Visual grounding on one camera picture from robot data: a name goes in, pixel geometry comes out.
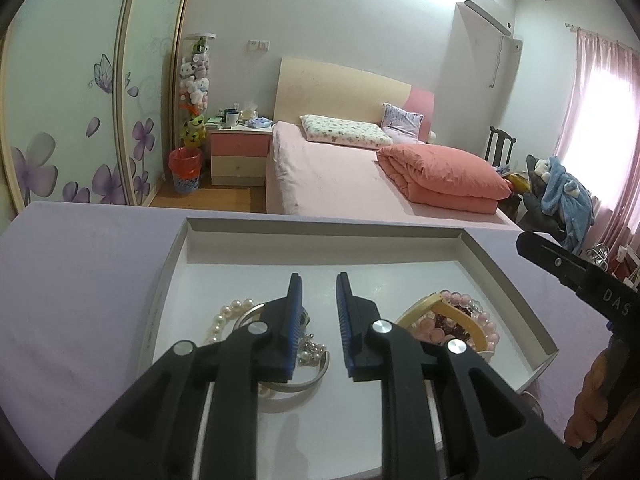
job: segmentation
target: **curtain rod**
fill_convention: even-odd
[[[628,46],[628,45],[626,45],[626,44],[624,44],[624,43],[622,43],[621,41],[618,41],[618,40],[613,40],[613,39],[609,38],[608,36],[605,36],[604,34],[600,34],[599,32],[593,32],[592,30],[587,30],[586,28],[576,27],[575,25],[571,25],[570,23],[565,23],[564,26],[566,28],[570,29],[571,32],[578,32],[578,30],[583,30],[584,32],[588,32],[589,34],[593,34],[594,36],[599,36],[599,37],[603,38],[604,40],[610,41],[611,43],[616,43],[619,46],[621,46],[622,48],[626,48],[626,49],[630,50],[631,52],[636,54],[636,56],[640,56],[640,52],[638,52],[632,46]]]

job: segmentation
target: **wooden floor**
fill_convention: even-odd
[[[174,191],[174,182],[170,176],[162,184],[160,191],[151,202],[151,207],[238,211],[241,213],[267,212],[263,187],[214,187],[210,184],[209,175],[203,175],[200,189],[188,195],[181,195]]]

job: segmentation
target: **mattress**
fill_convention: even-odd
[[[408,202],[374,150],[308,142],[299,126],[284,122],[273,129],[266,188],[273,214],[520,230],[500,210],[485,215]]]

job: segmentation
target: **curtain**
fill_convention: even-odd
[[[577,31],[574,88],[555,154],[596,197],[584,247],[640,244],[640,57]]]

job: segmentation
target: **wooden chair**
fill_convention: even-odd
[[[502,130],[498,130],[493,126],[489,126],[489,131],[491,131],[491,135],[489,136],[489,144],[486,147],[486,155],[484,156],[484,160],[489,160],[489,152],[491,152],[491,144],[494,142],[494,134],[497,135],[497,140],[495,141],[495,151],[494,151],[494,163],[492,166],[497,168],[502,165],[502,152],[504,151],[504,141],[508,140],[510,142],[509,152],[507,153],[507,160],[505,164],[509,163],[511,159],[511,150],[513,150],[513,145],[517,142],[517,139],[511,137],[507,132]]]

